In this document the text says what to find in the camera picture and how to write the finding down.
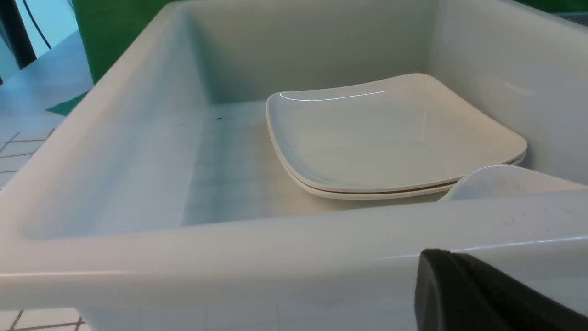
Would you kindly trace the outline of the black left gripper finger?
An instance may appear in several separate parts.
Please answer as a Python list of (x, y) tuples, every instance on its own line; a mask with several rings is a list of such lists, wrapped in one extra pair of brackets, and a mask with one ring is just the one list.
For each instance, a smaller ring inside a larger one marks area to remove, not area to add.
[(425, 249), (418, 257), (419, 331), (585, 331), (583, 314), (470, 254)]

